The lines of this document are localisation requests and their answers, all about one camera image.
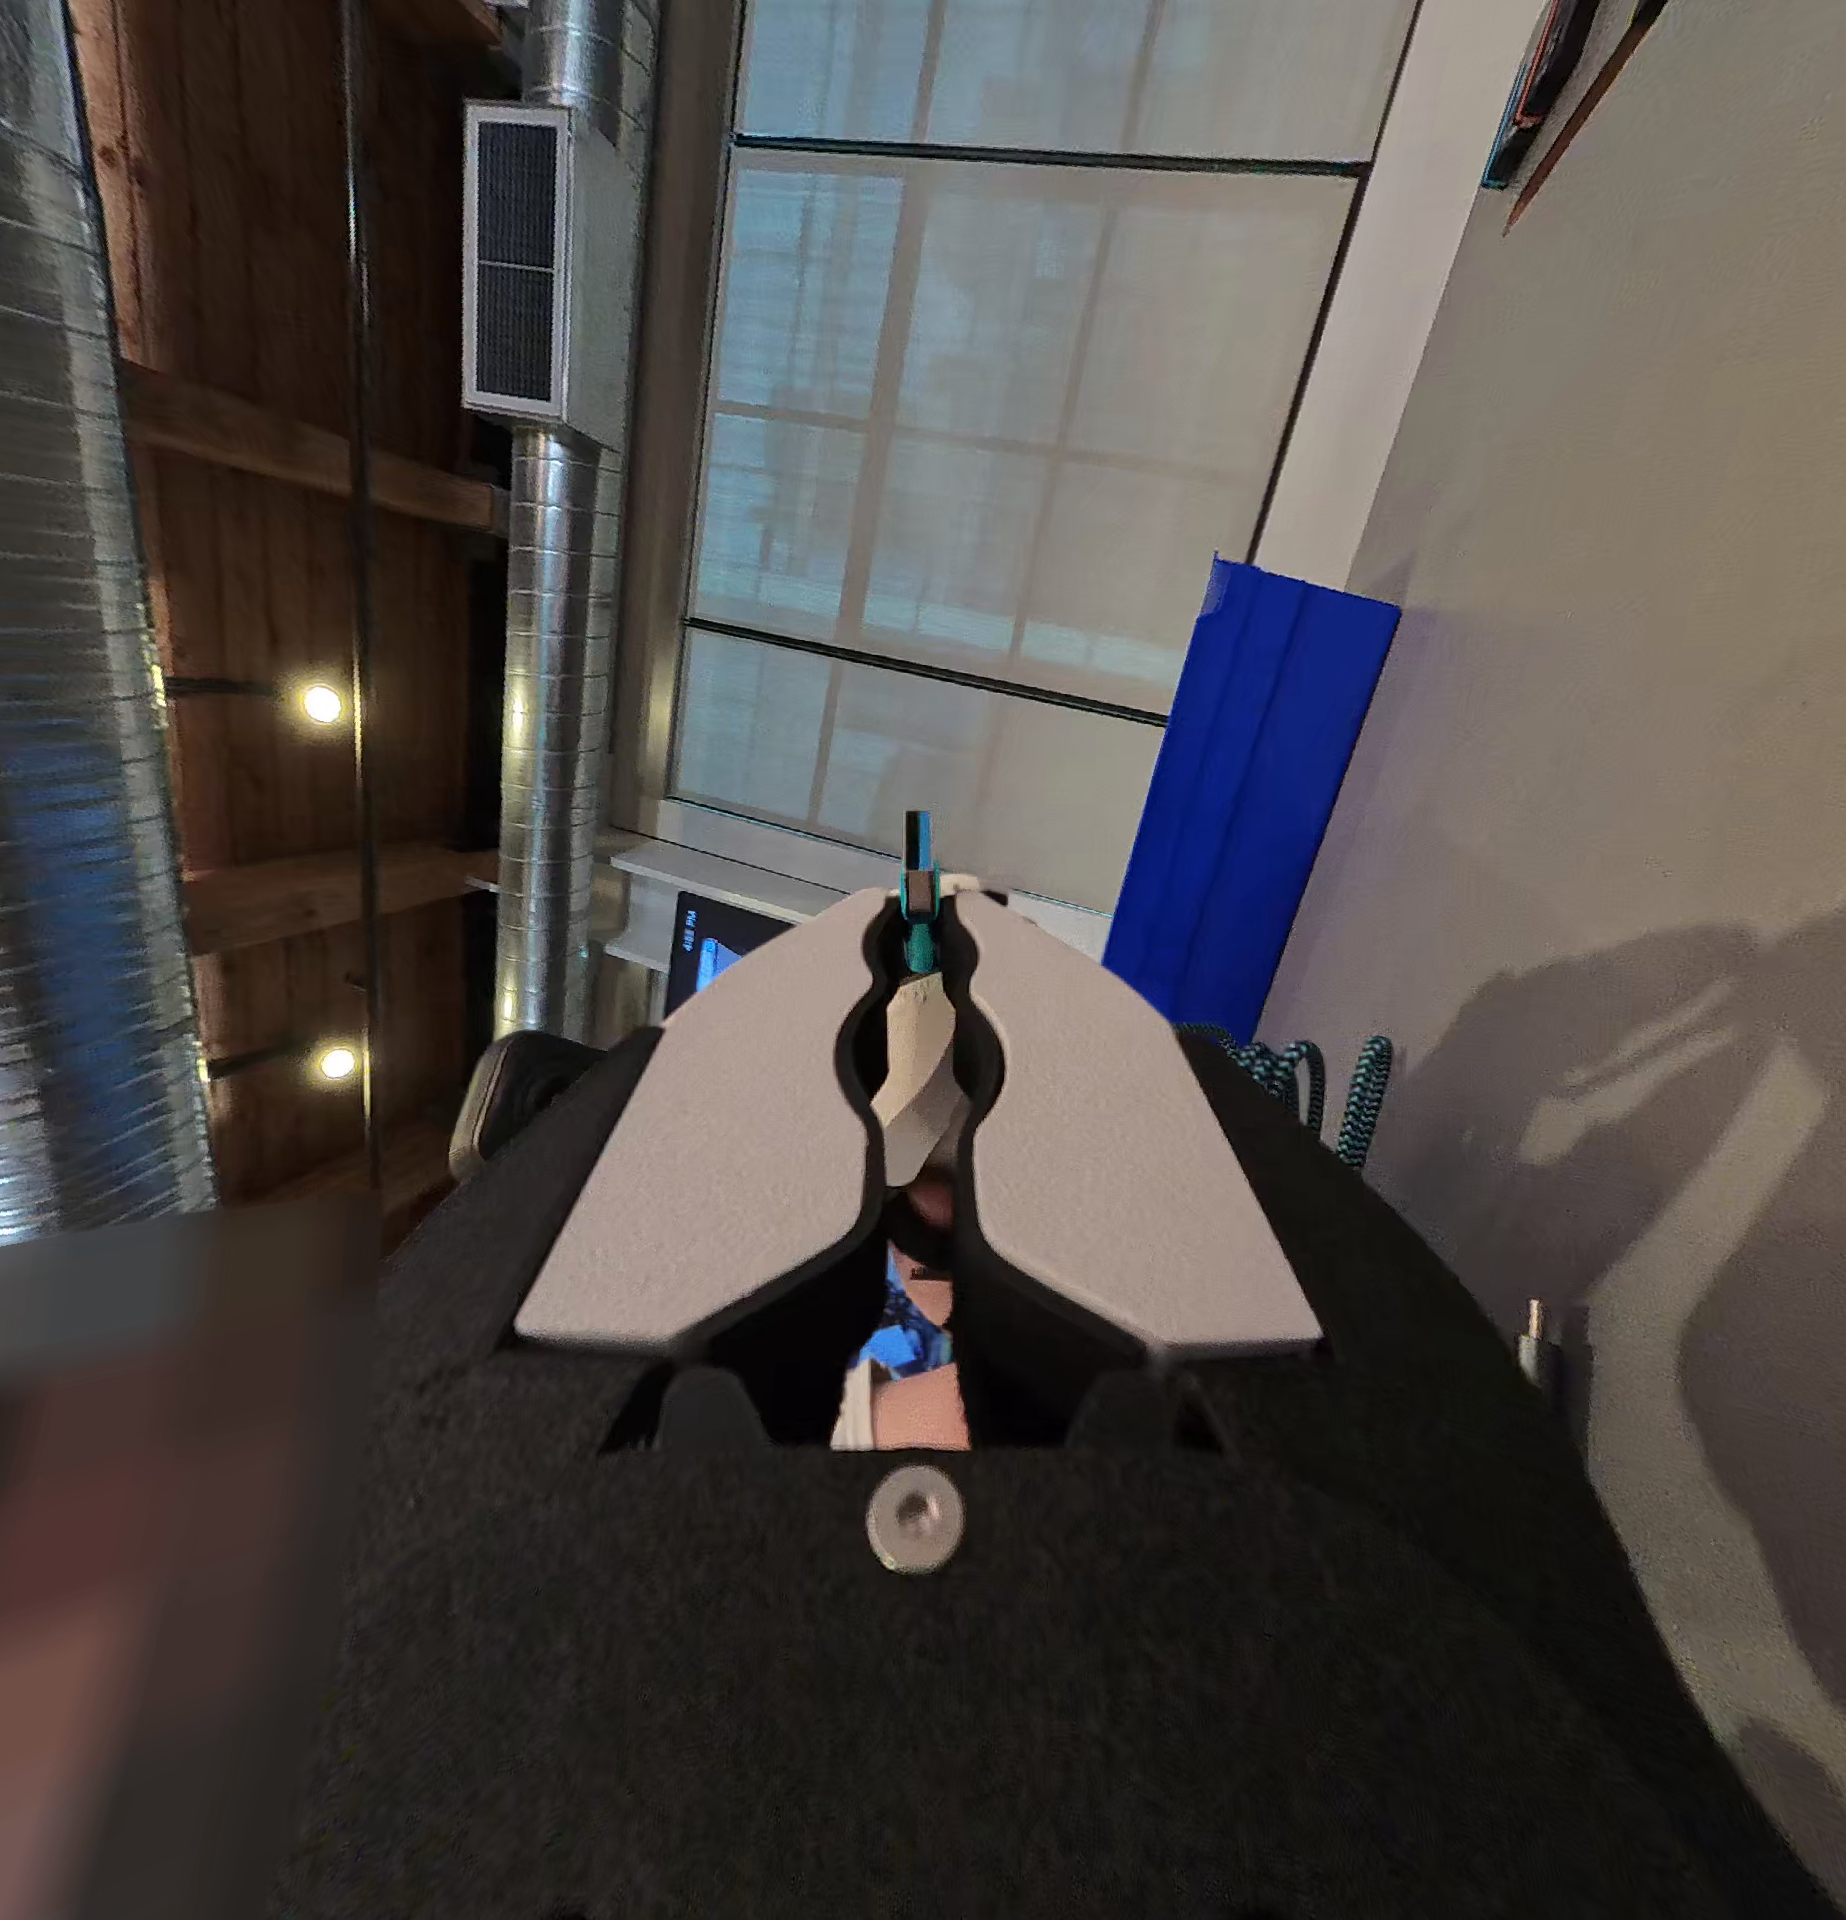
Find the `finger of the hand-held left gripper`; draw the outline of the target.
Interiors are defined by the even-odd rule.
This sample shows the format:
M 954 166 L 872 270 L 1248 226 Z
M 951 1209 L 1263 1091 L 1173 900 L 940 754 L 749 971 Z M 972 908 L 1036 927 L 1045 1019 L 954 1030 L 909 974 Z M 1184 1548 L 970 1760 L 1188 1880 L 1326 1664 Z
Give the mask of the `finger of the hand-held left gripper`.
M 940 974 L 904 979 L 887 1000 L 887 1073 L 878 1086 L 887 1187 L 909 1187 L 962 1112 L 954 1044 L 956 1007 Z

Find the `large white shaded window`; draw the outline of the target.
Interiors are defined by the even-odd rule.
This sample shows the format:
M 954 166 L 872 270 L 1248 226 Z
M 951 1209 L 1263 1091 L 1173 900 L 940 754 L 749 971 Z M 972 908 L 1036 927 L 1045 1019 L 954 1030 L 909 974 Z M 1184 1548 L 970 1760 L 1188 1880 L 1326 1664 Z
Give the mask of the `large white shaded window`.
M 673 803 L 1112 908 L 1417 3 L 743 3 Z

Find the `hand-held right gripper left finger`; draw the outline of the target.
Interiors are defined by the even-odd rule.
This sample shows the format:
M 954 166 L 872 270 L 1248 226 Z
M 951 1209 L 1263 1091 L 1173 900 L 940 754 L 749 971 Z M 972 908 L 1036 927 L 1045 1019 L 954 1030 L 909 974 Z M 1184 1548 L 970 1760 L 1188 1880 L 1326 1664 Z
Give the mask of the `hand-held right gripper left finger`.
M 554 1352 L 702 1364 L 775 1442 L 828 1448 L 885 1300 L 870 1112 L 893 920 L 856 891 L 670 1014 L 513 1322 Z

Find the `blue plastic bin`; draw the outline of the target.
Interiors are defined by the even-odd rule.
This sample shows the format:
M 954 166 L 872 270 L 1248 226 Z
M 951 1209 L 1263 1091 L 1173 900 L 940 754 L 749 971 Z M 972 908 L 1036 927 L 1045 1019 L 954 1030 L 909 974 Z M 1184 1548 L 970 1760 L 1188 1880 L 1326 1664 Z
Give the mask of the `blue plastic bin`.
M 1161 1017 L 1257 1035 L 1398 626 L 1213 559 L 1102 950 Z

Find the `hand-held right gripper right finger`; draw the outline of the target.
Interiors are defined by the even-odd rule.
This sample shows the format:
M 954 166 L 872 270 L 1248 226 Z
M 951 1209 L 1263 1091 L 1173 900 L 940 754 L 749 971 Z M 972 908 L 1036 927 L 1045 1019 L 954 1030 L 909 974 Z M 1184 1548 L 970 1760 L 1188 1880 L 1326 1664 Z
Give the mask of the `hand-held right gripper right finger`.
M 1102 1379 L 1310 1355 L 1323 1329 L 1175 1029 L 983 891 L 949 901 L 957 1389 L 1059 1446 Z

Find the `black monitor screen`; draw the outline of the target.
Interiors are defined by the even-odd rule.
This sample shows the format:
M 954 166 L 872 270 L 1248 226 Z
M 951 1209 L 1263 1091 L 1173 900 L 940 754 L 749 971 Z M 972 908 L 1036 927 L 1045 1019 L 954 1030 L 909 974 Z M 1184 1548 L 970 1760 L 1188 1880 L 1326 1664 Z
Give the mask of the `black monitor screen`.
M 681 887 L 674 895 L 660 1017 L 668 1019 L 721 973 L 799 924 L 796 914 Z

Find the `large silver air duct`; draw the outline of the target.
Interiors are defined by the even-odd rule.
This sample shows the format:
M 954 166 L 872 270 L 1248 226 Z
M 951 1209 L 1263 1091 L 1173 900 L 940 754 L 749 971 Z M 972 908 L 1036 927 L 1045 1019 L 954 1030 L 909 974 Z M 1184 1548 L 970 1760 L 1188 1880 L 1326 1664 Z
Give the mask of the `large silver air duct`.
M 0 1 L 0 1244 L 213 1202 L 71 24 Z

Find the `narrow silver air duct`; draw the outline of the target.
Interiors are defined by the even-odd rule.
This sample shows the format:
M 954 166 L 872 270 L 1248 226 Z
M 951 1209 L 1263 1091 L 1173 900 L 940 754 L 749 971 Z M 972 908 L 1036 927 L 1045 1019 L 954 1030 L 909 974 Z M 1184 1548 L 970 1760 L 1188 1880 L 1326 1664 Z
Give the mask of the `narrow silver air duct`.
M 523 45 L 559 176 L 548 411 L 513 432 L 496 1037 L 584 1019 L 663 10 L 531 3 Z

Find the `white air vent box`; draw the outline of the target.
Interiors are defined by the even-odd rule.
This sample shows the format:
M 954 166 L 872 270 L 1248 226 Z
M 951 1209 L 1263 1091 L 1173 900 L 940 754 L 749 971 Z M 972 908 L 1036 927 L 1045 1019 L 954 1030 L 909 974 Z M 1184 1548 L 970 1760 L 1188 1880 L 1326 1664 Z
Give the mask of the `white air vent box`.
M 641 199 L 572 107 L 460 119 L 460 405 L 625 445 Z

